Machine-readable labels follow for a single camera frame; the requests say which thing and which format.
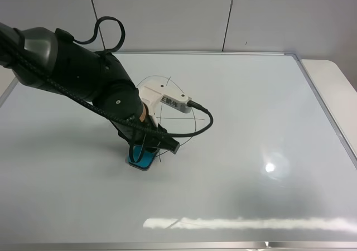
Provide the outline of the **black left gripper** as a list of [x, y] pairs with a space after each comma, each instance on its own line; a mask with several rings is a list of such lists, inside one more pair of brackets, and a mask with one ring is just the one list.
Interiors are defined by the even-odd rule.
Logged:
[[115, 127], [121, 138], [129, 144], [133, 142], [134, 146], [144, 146], [145, 152], [157, 153], [159, 149], [163, 149], [176, 153], [179, 149], [179, 142], [172, 137], [155, 136], [139, 130], [134, 132], [133, 128], [119, 123], [116, 123]]

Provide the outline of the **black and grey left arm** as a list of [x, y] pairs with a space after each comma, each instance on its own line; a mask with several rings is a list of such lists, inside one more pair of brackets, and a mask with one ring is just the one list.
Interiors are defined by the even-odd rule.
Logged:
[[132, 147], [176, 152], [179, 142], [150, 117], [148, 103], [112, 52], [89, 51], [59, 28], [19, 30], [1, 24], [1, 66], [21, 84], [90, 102], [100, 115], [120, 120], [112, 124]]

